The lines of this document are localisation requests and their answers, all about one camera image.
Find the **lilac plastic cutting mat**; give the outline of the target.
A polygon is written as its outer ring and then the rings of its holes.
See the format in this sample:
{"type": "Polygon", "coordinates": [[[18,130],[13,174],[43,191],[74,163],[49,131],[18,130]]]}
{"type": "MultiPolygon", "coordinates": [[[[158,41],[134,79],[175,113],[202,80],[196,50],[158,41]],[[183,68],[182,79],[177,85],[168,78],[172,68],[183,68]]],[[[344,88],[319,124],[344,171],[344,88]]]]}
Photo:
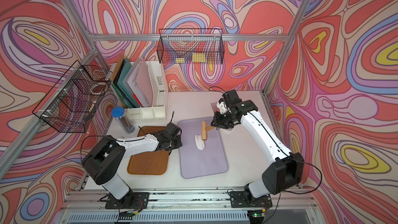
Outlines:
{"type": "Polygon", "coordinates": [[[179,157],[181,176],[185,179],[221,174],[229,168],[220,132],[212,129],[207,132],[207,139],[202,140],[202,122],[209,126],[212,120],[210,116],[177,123],[182,129],[179,157]]]}

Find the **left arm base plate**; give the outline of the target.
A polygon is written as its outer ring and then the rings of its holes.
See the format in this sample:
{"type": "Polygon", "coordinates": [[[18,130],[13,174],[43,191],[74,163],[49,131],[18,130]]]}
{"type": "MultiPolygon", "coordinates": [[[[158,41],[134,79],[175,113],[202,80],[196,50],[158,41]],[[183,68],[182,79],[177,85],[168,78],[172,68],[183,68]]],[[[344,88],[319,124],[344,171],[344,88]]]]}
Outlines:
{"type": "Polygon", "coordinates": [[[109,194],[106,209],[146,209],[150,194],[148,192],[129,192],[121,200],[109,194]]]}

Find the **yellow sticky note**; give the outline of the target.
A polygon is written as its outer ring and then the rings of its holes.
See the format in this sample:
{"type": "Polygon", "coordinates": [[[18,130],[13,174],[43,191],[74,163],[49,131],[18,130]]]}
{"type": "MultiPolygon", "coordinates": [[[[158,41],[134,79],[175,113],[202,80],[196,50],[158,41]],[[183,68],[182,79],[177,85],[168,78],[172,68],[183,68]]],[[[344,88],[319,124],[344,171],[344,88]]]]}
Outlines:
{"type": "Polygon", "coordinates": [[[206,54],[204,54],[204,53],[193,53],[192,54],[192,62],[195,62],[195,63],[206,62],[206,54]]]}

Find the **brown wooden tray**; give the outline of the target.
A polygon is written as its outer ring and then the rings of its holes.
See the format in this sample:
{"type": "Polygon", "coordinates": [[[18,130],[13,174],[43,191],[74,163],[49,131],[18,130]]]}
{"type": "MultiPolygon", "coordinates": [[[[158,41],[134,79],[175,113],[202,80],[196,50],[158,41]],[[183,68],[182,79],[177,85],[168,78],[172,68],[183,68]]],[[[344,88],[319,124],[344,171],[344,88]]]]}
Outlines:
{"type": "Polygon", "coordinates": [[[127,173],[130,175],[163,175],[167,170],[169,152],[143,152],[130,157],[127,173]]]}

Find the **white file organizer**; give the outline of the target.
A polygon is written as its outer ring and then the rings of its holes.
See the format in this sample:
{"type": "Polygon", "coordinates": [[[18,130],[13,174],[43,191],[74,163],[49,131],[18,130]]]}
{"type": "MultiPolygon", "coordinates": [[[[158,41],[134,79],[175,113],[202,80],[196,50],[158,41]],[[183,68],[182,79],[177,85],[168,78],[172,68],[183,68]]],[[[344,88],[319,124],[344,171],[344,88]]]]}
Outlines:
{"type": "Polygon", "coordinates": [[[111,66],[112,90],[132,121],[165,120],[168,89],[163,66],[158,61],[126,59],[111,66]]]}

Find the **white dough piece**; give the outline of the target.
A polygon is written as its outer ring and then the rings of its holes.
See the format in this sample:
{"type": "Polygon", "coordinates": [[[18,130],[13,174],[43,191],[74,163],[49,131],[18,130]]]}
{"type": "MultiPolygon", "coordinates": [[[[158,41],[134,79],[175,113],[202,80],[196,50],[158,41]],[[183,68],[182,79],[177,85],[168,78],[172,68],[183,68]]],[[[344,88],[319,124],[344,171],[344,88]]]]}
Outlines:
{"type": "Polygon", "coordinates": [[[205,143],[201,135],[195,135],[195,144],[198,150],[204,150],[205,143]]]}

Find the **wooden dough roller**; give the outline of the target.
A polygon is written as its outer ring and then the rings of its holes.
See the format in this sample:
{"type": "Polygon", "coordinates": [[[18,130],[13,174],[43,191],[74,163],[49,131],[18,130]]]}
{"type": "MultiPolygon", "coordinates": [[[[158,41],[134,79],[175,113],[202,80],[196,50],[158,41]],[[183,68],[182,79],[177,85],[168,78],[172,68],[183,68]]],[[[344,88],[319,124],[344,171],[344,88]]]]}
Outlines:
{"type": "Polygon", "coordinates": [[[207,140],[207,133],[208,133],[208,131],[210,131],[212,129],[214,129],[214,126],[207,125],[206,121],[202,122],[202,125],[201,125],[201,140],[202,141],[207,140]]]}

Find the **green folder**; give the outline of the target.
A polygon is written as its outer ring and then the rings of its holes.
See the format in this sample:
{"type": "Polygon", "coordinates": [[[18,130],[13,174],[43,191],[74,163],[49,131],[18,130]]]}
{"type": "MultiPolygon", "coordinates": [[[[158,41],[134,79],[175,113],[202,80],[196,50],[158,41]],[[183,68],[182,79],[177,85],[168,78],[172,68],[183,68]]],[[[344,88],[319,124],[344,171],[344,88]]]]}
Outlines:
{"type": "Polygon", "coordinates": [[[131,68],[132,64],[130,63],[130,61],[127,59],[123,59],[114,83],[116,83],[118,89],[123,93],[123,97],[127,100],[126,106],[128,108],[139,108],[141,106],[140,102],[136,98],[129,84],[127,83],[131,68]]]}

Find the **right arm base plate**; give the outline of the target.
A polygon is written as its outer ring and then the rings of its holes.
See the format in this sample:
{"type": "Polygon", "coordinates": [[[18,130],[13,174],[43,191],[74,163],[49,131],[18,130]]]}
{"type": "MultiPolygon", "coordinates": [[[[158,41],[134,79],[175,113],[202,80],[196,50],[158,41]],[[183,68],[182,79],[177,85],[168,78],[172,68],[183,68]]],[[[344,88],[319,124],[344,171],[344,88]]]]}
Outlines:
{"type": "Polygon", "coordinates": [[[263,196],[259,198],[253,197],[249,191],[234,191],[232,189],[227,190],[227,194],[230,197],[232,208],[265,208],[269,209],[273,206],[271,198],[269,196],[263,196]]]}

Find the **white paper folder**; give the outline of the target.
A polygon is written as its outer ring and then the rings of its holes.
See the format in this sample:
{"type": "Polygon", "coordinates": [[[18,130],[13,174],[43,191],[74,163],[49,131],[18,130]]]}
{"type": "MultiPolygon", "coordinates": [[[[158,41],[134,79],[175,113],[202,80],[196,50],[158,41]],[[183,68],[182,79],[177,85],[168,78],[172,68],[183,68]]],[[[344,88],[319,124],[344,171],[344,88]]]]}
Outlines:
{"type": "Polygon", "coordinates": [[[127,83],[142,107],[152,107],[153,90],[148,65],[143,58],[139,58],[133,63],[127,83]]]}

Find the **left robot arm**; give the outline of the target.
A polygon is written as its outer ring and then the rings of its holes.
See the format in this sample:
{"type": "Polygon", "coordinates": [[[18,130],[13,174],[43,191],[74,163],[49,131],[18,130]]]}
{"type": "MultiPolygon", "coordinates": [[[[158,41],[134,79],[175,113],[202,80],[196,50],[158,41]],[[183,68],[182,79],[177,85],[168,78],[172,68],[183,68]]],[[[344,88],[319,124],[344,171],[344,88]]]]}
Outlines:
{"type": "Polygon", "coordinates": [[[182,146],[182,129],[170,122],[161,131],[129,139],[104,136],[83,158],[82,166],[94,182],[121,201],[132,195],[131,188],[117,171],[124,158],[144,152],[172,152],[182,146]]]}

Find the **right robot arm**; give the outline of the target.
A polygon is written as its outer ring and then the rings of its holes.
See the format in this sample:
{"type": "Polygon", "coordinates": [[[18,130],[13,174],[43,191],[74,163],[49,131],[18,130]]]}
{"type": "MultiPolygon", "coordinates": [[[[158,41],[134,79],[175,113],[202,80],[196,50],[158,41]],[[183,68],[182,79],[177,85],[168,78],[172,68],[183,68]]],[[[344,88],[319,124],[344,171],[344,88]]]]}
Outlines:
{"type": "Polygon", "coordinates": [[[303,156],[299,152],[293,153],[279,140],[253,101],[243,101],[236,90],[230,90],[222,94],[217,108],[211,126],[227,130],[241,124],[265,154],[266,169],[261,178],[245,186],[250,197],[276,195],[301,183],[303,156]]]}

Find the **blue lid clear jar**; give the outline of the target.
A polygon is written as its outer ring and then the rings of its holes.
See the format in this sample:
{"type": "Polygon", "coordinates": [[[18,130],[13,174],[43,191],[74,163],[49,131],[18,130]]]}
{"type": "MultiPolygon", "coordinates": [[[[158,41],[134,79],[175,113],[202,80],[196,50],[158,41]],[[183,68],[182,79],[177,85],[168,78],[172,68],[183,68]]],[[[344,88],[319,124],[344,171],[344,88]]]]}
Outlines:
{"type": "Polygon", "coordinates": [[[123,107],[115,107],[111,111],[111,115],[119,123],[125,133],[130,134],[135,131],[135,127],[126,116],[126,112],[123,107]]]}

